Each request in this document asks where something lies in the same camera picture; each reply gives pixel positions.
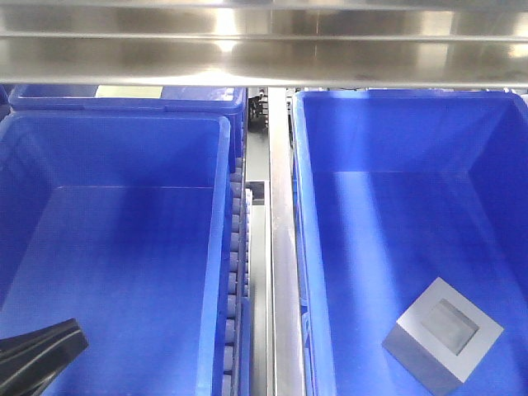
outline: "white label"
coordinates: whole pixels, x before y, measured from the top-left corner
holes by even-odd
[[[100,85],[96,97],[137,97],[143,99],[159,99],[163,87]]]

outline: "blue plastic bin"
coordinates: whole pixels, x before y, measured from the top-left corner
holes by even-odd
[[[244,88],[164,87],[159,99],[95,97],[97,85],[17,85],[9,96],[14,110],[148,110],[206,112],[231,122],[232,171],[243,155],[247,92]]]
[[[7,96],[6,86],[0,86],[0,120],[7,116],[11,111]]]
[[[76,318],[90,344],[46,396],[221,394],[229,136],[212,115],[0,124],[0,337]]]
[[[294,122],[313,394],[429,395],[381,344],[438,276],[505,328],[453,395],[528,394],[526,104],[303,92]]]

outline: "metal guide rail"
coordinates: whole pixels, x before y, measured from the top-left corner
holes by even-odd
[[[417,3],[3,1],[0,76],[4,83],[528,86],[527,2]]]

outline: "black object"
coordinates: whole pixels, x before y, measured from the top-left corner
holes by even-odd
[[[42,394],[87,346],[75,319],[0,340],[0,395]]]

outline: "gray metal block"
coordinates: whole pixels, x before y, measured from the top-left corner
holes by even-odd
[[[383,341],[435,396],[461,386],[503,328],[441,278],[418,297]]]

